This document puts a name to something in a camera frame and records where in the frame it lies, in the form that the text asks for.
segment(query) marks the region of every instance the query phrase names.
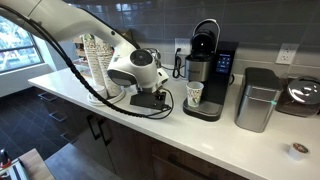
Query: window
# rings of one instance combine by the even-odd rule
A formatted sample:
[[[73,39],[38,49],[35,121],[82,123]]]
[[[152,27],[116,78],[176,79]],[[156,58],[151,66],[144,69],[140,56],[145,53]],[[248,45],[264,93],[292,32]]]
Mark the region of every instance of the window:
[[[0,16],[0,73],[42,62],[33,37]]]

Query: paper cup stack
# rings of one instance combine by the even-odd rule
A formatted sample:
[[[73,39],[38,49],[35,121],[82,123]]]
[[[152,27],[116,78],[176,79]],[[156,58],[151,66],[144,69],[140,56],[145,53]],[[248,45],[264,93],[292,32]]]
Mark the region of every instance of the paper cup stack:
[[[121,93],[121,88],[110,79],[107,73],[110,61],[112,59],[113,50],[109,44],[96,37],[96,51],[108,95],[111,97],[118,96]]]
[[[95,85],[101,85],[103,87],[106,87],[100,64],[98,61],[97,51],[96,51],[96,43],[94,36],[90,34],[86,34],[83,36],[83,42],[84,42],[84,51],[86,53],[89,68],[91,70],[91,74],[94,80]]]

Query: window frame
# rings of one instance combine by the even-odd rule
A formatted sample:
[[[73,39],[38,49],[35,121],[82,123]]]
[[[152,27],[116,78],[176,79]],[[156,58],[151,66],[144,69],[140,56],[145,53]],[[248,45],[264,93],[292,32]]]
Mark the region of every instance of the window frame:
[[[26,32],[28,33],[28,36],[29,36],[29,38],[31,40],[32,45],[22,46],[22,47],[15,47],[15,48],[8,48],[8,49],[0,49],[0,53],[8,52],[8,51],[21,50],[21,49],[34,48],[34,50],[36,51],[36,53],[37,53],[37,55],[38,55],[38,57],[40,59],[40,62],[29,64],[29,65],[25,65],[25,66],[21,66],[21,67],[16,67],[16,68],[12,68],[12,69],[3,70],[3,71],[0,71],[0,75],[3,74],[3,73],[8,73],[10,71],[15,71],[15,70],[19,70],[19,69],[23,69],[23,68],[27,68],[27,67],[31,67],[31,66],[35,66],[35,65],[38,65],[38,64],[45,63],[45,61],[43,60],[42,55],[41,55],[41,53],[39,51],[38,45],[36,44],[36,41],[34,40],[33,35],[30,34],[28,31],[26,31]]]

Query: electrical outlet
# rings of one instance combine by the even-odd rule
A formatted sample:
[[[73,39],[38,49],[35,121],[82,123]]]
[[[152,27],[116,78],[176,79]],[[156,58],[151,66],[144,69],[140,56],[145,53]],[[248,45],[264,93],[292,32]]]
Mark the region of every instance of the electrical outlet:
[[[288,44],[283,43],[277,58],[277,64],[291,64],[296,52],[298,50],[299,44]]]
[[[174,52],[178,48],[181,48],[181,51],[178,54],[189,55],[190,54],[190,39],[186,38],[176,38],[174,45]]]

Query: black cable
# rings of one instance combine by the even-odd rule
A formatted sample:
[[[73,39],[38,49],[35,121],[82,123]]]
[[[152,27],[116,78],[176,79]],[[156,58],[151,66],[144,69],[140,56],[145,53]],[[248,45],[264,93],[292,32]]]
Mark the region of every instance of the black cable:
[[[230,86],[231,84],[233,84],[233,82],[234,82],[234,75],[231,74],[231,77],[232,77],[232,80],[231,80],[231,82],[229,83],[229,86]]]
[[[169,114],[171,114],[171,112],[172,112],[172,110],[173,110],[173,108],[174,108],[174,100],[173,100],[173,96],[172,96],[172,94],[171,94],[171,92],[168,90],[168,89],[166,89],[166,88],[161,88],[161,89],[163,89],[163,90],[165,90],[165,91],[167,91],[167,92],[169,92],[169,94],[170,94],[170,97],[171,97],[171,108],[170,108],[170,111],[168,112],[168,114],[166,114],[164,117],[159,117],[159,118],[157,118],[157,117],[148,117],[149,119],[155,119],[155,120],[157,120],[157,119],[163,119],[163,118],[166,118],[166,117],[168,117],[169,116]]]
[[[7,7],[5,5],[0,4],[0,7],[4,8],[5,10],[17,15],[18,17],[20,17],[21,19],[23,19],[25,22],[27,22],[30,26],[32,26],[35,30],[38,31],[38,33],[57,51],[57,53],[62,57],[62,59],[65,61],[65,63],[67,64],[67,66],[70,68],[71,72],[76,76],[76,78],[84,85],[84,87],[92,94],[94,95],[99,101],[101,101],[103,104],[107,105],[108,107],[110,107],[111,109],[121,112],[123,114],[126,115],[131,115],[131,116],[135,116],[135,117],[145,117],[145,118],[149,118],[149,119],[154,119],[150,116],[151,115],[145,115],[145,114],[139,114],[139,113],[134,113],[134,112],[130,112],[130,111],[126,111],[124,109],[121,109],[113,104],[111,104],[110,102],[108,102],[106,99],[104,99],[102,96],[100,96],[100,94],[98,94],[91,86],[90,84],[84,79],[84,77],[80,74],[80,72],[76,69],[75,65],[72,63],[71,59],[68,57],[68,55],[66,54],[66,52],[63,50],[63,48],[60,46],[60,44],[52,37],[52,35],[46,30],[44,29],[39,23],[35,22],[34,20],[30,19],[30,18],[26,18],[25,16],[23,16],[22,14],[20,14],[19,12],[15,11],[14,9]],[[166,118],[167,116],[169,116],[169,114],[172,112],[172,110],[166,114],[163,117],[159,117],[156,119],[163,119]]]
[[[181,62],[181,58],[177,55],[178,52],[180,52],[180,51],[181,51],[181,48],[178,48],[176,50],[176,54],[174,55],[174,67],[173,67],[172,77],[174,77],[176,79],[178,79],[179,77],[183,77],[184,78],[184,76],[182,76],[181,72],[180,72],[180,69],[182,68],[182,66],[181,66],[181,63],[182,63]]]
[[[172,68],[167,68],[167,67],[164,67],[164,66],[161,66],[161,67],[162,67],[163,69],[167,69],[167,70],[171,70],[171,71],[174,70],[174,69],[172,69]]]

